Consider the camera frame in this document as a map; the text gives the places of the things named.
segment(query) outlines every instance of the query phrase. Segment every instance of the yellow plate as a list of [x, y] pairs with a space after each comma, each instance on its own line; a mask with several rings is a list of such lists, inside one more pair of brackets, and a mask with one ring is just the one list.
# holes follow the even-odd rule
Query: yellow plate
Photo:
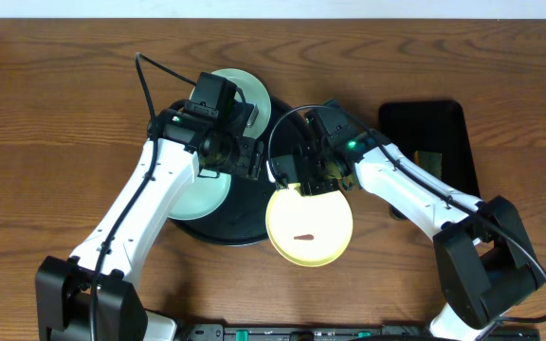
[[337, 190], [301, 196], [300, 184], [279, 189], [266, 208], [266, 232], [273, 246], [298, 265], [321, 266], [337, 259], [353, 233], [347, 199]]

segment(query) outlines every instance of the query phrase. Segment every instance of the wood grain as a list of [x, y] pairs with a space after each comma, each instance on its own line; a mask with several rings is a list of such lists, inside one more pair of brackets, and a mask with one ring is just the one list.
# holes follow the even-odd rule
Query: wood grain
[[[516, 204], [546, 266], [545, 21], [0, 20], [0, 340], [36, 338], [37, 267], [68, 256], [134, 169], [147, 122], [136, 51], [191, 78], [247, 70], [291, 105], [334, 97], [373, 125], [386, 101], [455, 98], [482, 197]], [[146, 72], [158, 107], [190, 91]], [[384, 202], [347, 197], [352, 242], [317, 269], [167, 224], [143, 303], [231, 324], [430, 320], [444, 304], [430, 241]], [[545, 310], [539, 291], [512, 314]]]

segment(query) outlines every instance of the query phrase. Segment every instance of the white plate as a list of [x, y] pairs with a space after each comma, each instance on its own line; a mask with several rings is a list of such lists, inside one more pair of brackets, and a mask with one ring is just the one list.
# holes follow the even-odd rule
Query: white plate
[[[244, 136], [258, 138], [271, 118], [271, 99], [264, 85], [256, 77], [239, 69], [222, 69], [212, 74], [234, 82], [244, 91], [246, 102], [256, 104], [259, 114], [252, 127], [244, 130]], [[235, 94], [235, 99], [242, 101], [239, 94]], [[202, 170], [201, 174], [216, 175], [209, 170]], [[221, 173], [218, 179], [196, 178], [195, 182], [178, 198], [168, 217], [187, 221], [209, 215], [227, 199], [230, 185], [231, 176], [228, 174]]]
[[[202, 170], [203, 176], [216, 176], [210, 170]], [[227, 198], [231, 188], [231, 176], [220, 174], [218, 179], [198, 177], [178, 198], [168, 217], [177, 220], [193, 220], [209, 215]]]

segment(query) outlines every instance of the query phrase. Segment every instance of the black round tray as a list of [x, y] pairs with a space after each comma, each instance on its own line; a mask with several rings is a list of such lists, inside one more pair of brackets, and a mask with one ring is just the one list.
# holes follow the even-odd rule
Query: black round tray
[[[260, 137], [264, 143], [264, 160], [267, 158], [268, 138], [281, 115], [292, 109], [283, 101], [271, 98], [271, 118]], [[280, 156], [291, 152], [298, 143], [311, 137], [306, 122], [299, 114], [287, 117], [275, 132], [271, 153]], [[243, 246], [268, 238], [265, 215], [275, 185], [267, 177], [265, 166], [258, 180], [231, 177], [230, 190], [225, 201], [211, 214], [193, 220], [172, 220], [176, 226], [194, 238], [219, 245]]]

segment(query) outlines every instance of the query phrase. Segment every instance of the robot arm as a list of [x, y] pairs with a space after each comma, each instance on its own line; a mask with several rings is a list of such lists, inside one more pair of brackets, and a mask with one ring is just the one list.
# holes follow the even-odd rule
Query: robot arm
[[[482, 199], [464, 194], [422, 170], [408, 160], [397, 146], [385, 146], [391, 157], [401, 160], [404, 167], [412, 174], [417, 174], [422, 180], [429, 183], [452, 198], [477, 211], [477, 204]], [[439, 197], [422, 188], [399, 171], [382, 153], [380, 148], [374, 148], [363, 155], [363, 160], [355, 164], [355, 173], [359, 185], [371, 194], [377, 195], [389, 204], [395, 206], [408, 219], [415, 223], [425, 234], [433, 240], [433, 236], [442, 230], [442, 225], [448, 222], [458, 223], [467, 217], [466, 213], [449, 206]]]
[[[174, 321], [145, 312], [136, 287], [155, 237], [201, 169], [258, 178], [263, 142], [243, 136], [258, 110], [235, 101], [236, 91], [241, 90], [233, 82], [202, 73], [191, 99], [175, 102], [155, 118], [156, 124], [151, 122], [148, 135], [161, 138], [145, 143], [134, 173], [100, 224], [68, 260], [48, 257], [40, 266], [35, 278], [40, 340], [90, 339], [90, 307], [100, 339], [173, 339]], [[156, 166], [144, 186], [154, 143]], [[140, 186], [143, 191], [129, 207]], [[97, 273], [103, 242], [126, 209]], [[95, 293], [85, 292], [90, 284], [98, 285], [98, 305], [89, 299]]]
[[[170, 140], [160, 138], [158, 142], [157, 166], [152, 180], [123, 220], [102, 266], [103, 274], [120, 271], [123, 280], [134, 284], [135, 288], [168, 212], [199, 173], [197, 153], [188, 153], [184, 145]], [[71, 253], [72, 258], [79, 259], [80, 267], [94, 270], [100, 245], [144, 179], [153, 155], [153, 143], [144, 144], [136, 169], [117, 200], [94, 231]]]
[[[315, 141], [271, 161], [278, 175], [269, 169], [269, 178], [300, 183], [302, 195], [337, 190], [338, 180], [345, 189], [358, 185], [392, 204], [427, 234], [448, 302], [430, 325], [435, 336], [472, 341], [542, 286], [541, 273], [522, 252], [536, 260], [510, 202], [497, 197], [485, 203], [444, 184], [380, 133], [360, 134], [334, 101], [315, 107], [306, 114]], [[452, 204], [441, 197], [451, 197]], [[484, 223], [501, 226], [523, 250]], [[494, 242], [494, 247], [480, 256], [475, 248], [479, 242]]]

